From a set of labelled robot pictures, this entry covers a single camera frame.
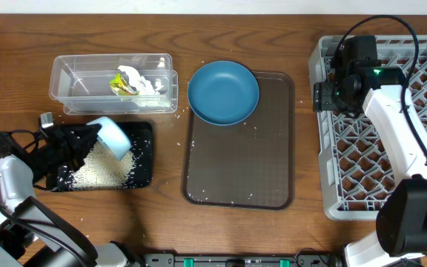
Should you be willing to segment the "white tissue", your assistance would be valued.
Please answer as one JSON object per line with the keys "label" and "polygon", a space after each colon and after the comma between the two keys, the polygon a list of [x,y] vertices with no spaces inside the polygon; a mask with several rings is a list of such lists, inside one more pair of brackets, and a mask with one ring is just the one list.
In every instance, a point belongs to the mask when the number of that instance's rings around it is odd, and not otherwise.
{"label": "white tissue", "polygon": [[160,90],[163,88],[162,85],[155,88],[150,81],[144,76],[139,74],[139,71],[131,66],[120,65],[118,70],[126,82],[133,88],[136,89],[138,95],[160,95]]}

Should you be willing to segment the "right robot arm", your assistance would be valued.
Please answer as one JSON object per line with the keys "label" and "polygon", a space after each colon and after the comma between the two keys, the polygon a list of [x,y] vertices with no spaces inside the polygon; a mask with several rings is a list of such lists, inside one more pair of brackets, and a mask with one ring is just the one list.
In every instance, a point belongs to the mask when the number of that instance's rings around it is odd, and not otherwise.
{"label": "right robot arm", "polygon": [[427,255],[427,36],[323,36],[308,61],[324,211],[374,220],[344,266]]}

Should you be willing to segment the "yellow green snack wrapper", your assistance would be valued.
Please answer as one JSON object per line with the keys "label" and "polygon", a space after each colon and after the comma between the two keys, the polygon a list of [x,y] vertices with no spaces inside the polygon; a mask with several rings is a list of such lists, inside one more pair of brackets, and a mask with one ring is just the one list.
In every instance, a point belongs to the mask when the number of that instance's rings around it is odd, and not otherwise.
{"label": "yellow green snack wrapper", "polygon": [[120,73],[117,73],[110,81],[109,81],[110,89],[112,92],[118,96],[135,96],[138,95],[139,92],[136,89],[133,89],[123,78]]}

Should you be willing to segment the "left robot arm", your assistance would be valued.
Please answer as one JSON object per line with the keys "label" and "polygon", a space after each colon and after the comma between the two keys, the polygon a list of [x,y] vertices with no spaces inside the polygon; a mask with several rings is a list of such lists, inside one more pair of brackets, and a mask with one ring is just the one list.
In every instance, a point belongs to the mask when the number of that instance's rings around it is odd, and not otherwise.
{"label": "left robot arm", "polygon": [[0,266],[19,266],[35,240],[44,247],[27,266],[145,266],[143,257],[118,242],[94,246],[82,232],[36,199],[36,182],[57,177],[59,169],[84,165],[97,144],[116,159],[129,151],[122,129],[107,117],[85,125],[42,124],[32,132],[28,151],[0,131]]}

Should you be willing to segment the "light blue rice bowl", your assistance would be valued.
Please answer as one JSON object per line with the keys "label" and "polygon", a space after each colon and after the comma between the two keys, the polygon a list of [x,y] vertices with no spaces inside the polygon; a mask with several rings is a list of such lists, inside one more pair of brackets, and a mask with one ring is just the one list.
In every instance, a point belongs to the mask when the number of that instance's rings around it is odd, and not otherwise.
{"label": "light blue rice bowl", "polygon": [[129,152],[131,143],[124,131],[110,118],[103,116],[88,122],[87,125],[100,125],[97,140],[121,161]]}

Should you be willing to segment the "dark blue plate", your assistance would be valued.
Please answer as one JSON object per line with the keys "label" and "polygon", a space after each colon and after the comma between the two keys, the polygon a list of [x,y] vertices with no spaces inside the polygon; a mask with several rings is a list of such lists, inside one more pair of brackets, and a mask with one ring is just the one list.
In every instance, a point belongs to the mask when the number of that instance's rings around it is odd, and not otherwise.
{"label": "dark blue plate", "polygon": [[212,125],[234,125],[247,119],[256,109],[259,96],[253,73],[232,61],[208,63],[188,83],[191,110]]}

